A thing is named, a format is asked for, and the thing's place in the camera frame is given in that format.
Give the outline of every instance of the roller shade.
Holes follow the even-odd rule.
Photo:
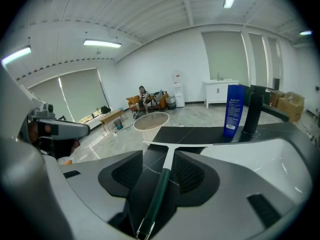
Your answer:
[[[29,90],[44,102],[53,105],[53,112],[56,118],[64,116],[67,121],[72,122],[57,77],[35,85]]]
[[[255,84],[267,86],[267,59],[262,36],[259,34],[249,34],[253,48],[255,64]]]
[[[245,45],[240,32],[215,31],[202,33],[209,62],[210,78],[239,80],[249,84]]]
[[[65,100],[76,122],[107,105],[97,69],[61,75],[60,80]]]
[[[268,37],[270,52],[271,52],[271,60],[272,60],[272,77],[280,79],[280,53],[277,49],[277,40],[274,38]]]

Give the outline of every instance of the table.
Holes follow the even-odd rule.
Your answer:
[[[120,118],[121,118],[121,121],[123,121],[123,119],[122,119],[122,117],[121,117],[122,114],[125,115],[126,118],[128,119],[128,117],[127,117],[127,115],[125,114],[125,112],[124,112],[123,110],[120,110],[120,109],[113,110],[113,111],[111,111],[110,113],[105,114],[105,115],[103,115],[101,118],[99,118],[99,121],[101,122],[104,131],[107,132],[107,131],[106,131],[106,128],[105,128],[105,124],[106,124],[106,127],[108,128],[109,132],[111,132],[110,129],[109,129],[109,127],[108,127],[108,123],[109,123],[111,120],[116,119],[117,117],[120,117]]]

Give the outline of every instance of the blue bottle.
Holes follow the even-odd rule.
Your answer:
[[[233,137],[238,129],[245,102],[245,86],[228,86],[223,135]]]

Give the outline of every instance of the woman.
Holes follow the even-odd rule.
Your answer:
[[[146,89],[141,85],[139,87],[139,99],[140,101],[137,102],[136,104],[134,104],[136,106],[136,108],[138,110],[140,110],[140,108],[145,108],[145,112],[148,114],[148,103],[150,102],[150,97],[149,97],[149,93],[146,91]]]

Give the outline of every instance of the gray floor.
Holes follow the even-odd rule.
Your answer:
[[[166,112],[170,116],[169,123],[166,126],[223,127],[225,123],[226,105],[212,104],[209,108],[206,108],[204,104],[191,104],[186,105],[184,108],[167,110]],[[247,112],[248,108],[244,107],[240,121],[241,126],[245,124]],[[112,122],[109,124],[111,132],[105,132],[102,126],[100,126],[89,136],[81,139],[81,145],[76,148],[70,156],[72,163],[107,158],[133,150],[143,150],[143,152],[145,152],[148,146],[143,143],[142,133],[135,131],[133,126],[128,130],[125,129],[135,121],[131,111],[127,111],[126,115],[128,119],[125,119],[123,122],[124,130],[119,131],[116,135],[114,135],[116,129],[112,129],[112,127],[114,127]],[[261,113],[259,120],[260,125],[280,122],[280,119],[264,112]]]

